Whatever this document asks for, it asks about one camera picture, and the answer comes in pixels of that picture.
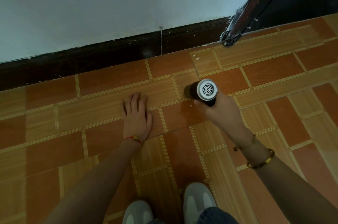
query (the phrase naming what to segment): gray sneaker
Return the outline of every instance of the gray sneaker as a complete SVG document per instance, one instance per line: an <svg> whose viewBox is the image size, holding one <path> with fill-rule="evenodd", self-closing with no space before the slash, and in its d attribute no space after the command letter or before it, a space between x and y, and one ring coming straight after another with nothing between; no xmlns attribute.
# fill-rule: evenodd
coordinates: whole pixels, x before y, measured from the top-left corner
<svg viewBox="0 0 338 224"><path fill-rule="evenodd" d="M150 206L145 201L135 201L124 212L122 224L147 224L154 217Z"/></svg>
<svg viewBox="0 0 338 224"><path fill-rule="evenodd" d="M197 222L200 214L209 207L217 207L209 188L202 183L192 183L184 192L183 214L185 224Z"/></svg>

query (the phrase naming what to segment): tiled floor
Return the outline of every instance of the tiled floor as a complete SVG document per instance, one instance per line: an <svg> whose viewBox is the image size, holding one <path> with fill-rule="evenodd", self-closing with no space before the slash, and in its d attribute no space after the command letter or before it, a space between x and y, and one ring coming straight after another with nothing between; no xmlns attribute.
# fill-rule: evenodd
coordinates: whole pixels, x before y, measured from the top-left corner
<svg viewBox="0 0 338 224"><path fill-rule="evenodd" d="M0 92L0 223L40 223L123 139L120 101L149 95L151 138L135 154L105 222L137 196L182 219L182 190L207 183L240 223L287 223L254 171L183 94L213 79L245 124L338 207L338 15Z"/></svg>

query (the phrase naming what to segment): black cylindrical device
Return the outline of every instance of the black cylindrical device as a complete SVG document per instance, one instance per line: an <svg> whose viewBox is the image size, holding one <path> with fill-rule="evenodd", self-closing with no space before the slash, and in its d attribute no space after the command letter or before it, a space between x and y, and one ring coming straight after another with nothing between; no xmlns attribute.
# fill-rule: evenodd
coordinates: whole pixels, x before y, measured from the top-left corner
<svg viewBox="0 0 338 224"><path fill-rule="evenodd" d="M196 81L184 88L184 95L187 98L200 100L208 106L213 106L216 102L217 86L210 79Z"/></svg>

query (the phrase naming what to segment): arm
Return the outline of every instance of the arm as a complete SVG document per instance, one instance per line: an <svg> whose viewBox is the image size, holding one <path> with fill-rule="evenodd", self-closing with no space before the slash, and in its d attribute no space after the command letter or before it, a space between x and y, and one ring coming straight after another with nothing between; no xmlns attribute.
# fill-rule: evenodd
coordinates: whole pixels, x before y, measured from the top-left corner
<svg viewBox="0 0 338 224"><path fill-rule="evenodd" d="M137 105L139 95L131 95L122 102L123 134L125 138L138 135L143 142L150 132L152 115L145 114L146 96ZM124 140L65 194L44 224L102 223L125 170L140 146L132 139Z"/></svg>
<svg viewBox="0 0 338 224"><path fill-rule="evenodd" d="M219 91L212 107L197 100L194 103L235 145L243 148L242 153L251 166L270 157L271 152L259 141L252 143L253 134L244 126L232 97ZM291 223L337 222L338 210L277 156L255 171Z"/></svg>

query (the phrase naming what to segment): jeans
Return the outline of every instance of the jeans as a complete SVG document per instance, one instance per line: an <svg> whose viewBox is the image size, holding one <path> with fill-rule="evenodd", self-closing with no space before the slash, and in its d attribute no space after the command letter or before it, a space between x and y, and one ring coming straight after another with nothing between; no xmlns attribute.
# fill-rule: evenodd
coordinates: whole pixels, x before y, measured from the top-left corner
<svg viewBox="0 0 338 224"><path fill-rule="evenodd" d="M229 213L218 209L217 207L206 208L197 220L197 224L238 224L238 222ZM156 219L148 224L164 224Z"/></svg>

